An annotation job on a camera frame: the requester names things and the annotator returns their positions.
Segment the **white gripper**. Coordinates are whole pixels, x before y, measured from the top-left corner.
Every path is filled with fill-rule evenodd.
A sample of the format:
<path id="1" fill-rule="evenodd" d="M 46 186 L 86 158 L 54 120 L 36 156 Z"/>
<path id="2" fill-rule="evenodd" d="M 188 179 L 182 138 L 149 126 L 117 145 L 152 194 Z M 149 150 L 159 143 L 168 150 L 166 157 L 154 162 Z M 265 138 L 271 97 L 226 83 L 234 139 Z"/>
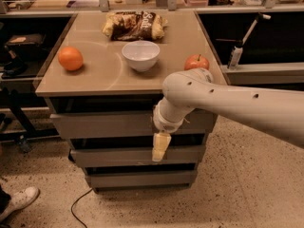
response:
<path id="1" fill-rule="evenodd" d="M 180 128 L 183 120 L 176 123 L 167 121 L 161 114 L 160 107 L 156 105 L 153 110 L 153 123 L 160 132 L 155 133 L 153 136 L 152 161 L 160 162 L 170 144 L 170 134 Z"/>

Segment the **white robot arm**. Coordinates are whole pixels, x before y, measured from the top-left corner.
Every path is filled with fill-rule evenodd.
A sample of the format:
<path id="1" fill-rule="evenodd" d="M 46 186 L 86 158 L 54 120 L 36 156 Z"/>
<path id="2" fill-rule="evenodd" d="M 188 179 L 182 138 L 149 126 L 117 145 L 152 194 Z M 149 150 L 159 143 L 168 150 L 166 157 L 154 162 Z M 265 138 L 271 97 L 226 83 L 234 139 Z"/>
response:
<path id="1" fill-rule="evenodd" d="M 167 76 L 162 83 L 162 94 L 153 111 L 153 123 L 158 129 L 153 137 L 154 162 L 163 159 L 171 134 L 195 109 L 218 114 L 304 147 L 303 92 L 216 85 L 210 71 L 195 68 Z"/>

